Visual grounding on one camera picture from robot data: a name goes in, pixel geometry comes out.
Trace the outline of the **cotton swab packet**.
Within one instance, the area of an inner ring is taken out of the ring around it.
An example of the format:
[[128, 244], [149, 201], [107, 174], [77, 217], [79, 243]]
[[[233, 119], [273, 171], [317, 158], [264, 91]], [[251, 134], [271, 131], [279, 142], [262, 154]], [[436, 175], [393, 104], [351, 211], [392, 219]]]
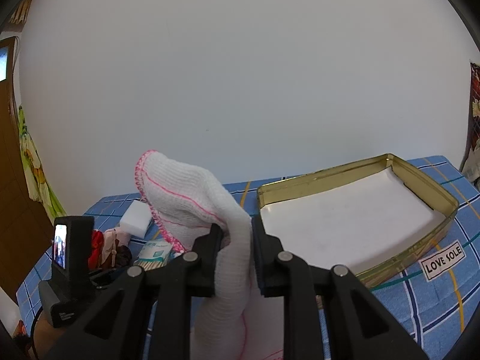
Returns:
[[173, 246], [163, 239], [150, 240], [146, 242], [137, 260], [133, 263], [144, 271], [153, 271], [168, 264], [173, 256]]

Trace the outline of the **blue plaid tablecloth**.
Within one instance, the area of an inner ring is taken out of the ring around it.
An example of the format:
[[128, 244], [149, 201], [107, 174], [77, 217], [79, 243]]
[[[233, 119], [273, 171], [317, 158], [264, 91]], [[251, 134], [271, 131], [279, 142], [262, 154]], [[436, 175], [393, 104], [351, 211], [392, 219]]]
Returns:
[[[443, 156], [416, 158], [409, 162], [459, 203], [447, 235], [427, 252], [425, 261], [402, 269], [373, 294], [402, 323], [429, 359], [443, 359], [465, 331], [479, 303], [479, 191]], [[225, 184], [237, 203], [257, 214], [257, 189], [272, 178]], [[140, 193], [103, 197], [91, 206], [97, 230], [118, 225], [120, 217]], [[21, 319], [28, 333], [41, 306], [38, 284], [51, 273], [51, 247], [33, 265], [16, 292]]]

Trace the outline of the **pink socks bundle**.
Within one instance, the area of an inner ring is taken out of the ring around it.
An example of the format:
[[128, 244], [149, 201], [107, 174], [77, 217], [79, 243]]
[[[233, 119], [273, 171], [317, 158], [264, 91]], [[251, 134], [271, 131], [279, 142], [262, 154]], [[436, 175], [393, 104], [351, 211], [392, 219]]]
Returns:
[[103, 233], [103, 250], [100, 267], [103, 270], [129, 267], [132, 252], [128, 248], [131, 235], [120, 228], [112, 228]]

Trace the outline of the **red fabric item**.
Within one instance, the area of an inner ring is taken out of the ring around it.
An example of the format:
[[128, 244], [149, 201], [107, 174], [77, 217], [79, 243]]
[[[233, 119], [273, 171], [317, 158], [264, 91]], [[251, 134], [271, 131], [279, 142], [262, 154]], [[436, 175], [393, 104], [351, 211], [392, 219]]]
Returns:
[[97, 271], [102, 264], [103, 245], [103, 233], [98, 230], [93, 230], [91, 236], [91, 252], [88, 258], [88, 267], [90, 272]]

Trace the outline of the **gold metal tin tray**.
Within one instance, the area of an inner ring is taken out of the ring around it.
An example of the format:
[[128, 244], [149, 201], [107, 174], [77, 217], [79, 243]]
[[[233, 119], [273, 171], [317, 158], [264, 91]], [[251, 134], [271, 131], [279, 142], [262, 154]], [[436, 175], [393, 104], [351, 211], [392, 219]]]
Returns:
[[372, 288], [447, 235], [458, 200], [393, 154], [263, 184], [253, 219], [258, 277], [285, 250], [313, 267], [343, 264]]

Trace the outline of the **white sponge block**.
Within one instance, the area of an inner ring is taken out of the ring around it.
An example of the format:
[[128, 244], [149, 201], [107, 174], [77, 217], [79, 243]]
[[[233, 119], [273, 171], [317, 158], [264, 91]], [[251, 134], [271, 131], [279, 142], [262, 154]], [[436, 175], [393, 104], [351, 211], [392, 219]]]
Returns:
[[145, 202], [135, 200], [121, 217], [119, 227], [124, 233], [144, 239], [151, 221], [150, 206]]

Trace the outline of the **brown wooden door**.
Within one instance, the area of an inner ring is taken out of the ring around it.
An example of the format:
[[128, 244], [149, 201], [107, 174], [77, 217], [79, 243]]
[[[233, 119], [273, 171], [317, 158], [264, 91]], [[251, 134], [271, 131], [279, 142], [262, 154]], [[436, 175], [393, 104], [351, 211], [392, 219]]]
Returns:
[[1, 74], [1, 289], [16, 302], [16, 292], [50, 246], [53, 227], [43, 205], [29, 197], [20, 157], [13, 92], [15, 38], [1, 40], [6, 66]]

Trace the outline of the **green yellow hanging cloth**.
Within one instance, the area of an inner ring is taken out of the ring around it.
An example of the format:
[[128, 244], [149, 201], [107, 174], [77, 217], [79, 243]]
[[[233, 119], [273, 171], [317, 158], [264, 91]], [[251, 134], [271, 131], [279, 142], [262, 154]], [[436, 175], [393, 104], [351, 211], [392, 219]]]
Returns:
[[18, 109], [19, 151], [24, 170], [28, 195], [31, 200], [41, 203], [49, 221], [53, 224], [58, 217], [66, 216], [66, 211], [50, 187], [41, 159], [26, 124], [23, 108]]

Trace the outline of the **red patterned hanging cloth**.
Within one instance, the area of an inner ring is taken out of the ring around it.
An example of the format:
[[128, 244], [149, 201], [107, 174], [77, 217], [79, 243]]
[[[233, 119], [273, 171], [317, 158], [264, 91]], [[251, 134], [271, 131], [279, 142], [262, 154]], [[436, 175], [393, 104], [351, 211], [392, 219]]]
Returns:
[[469, 118], [465, 155], [460, 165], [462, 175], [479, 189], [480, 82], [479, 65], [470, 63]]

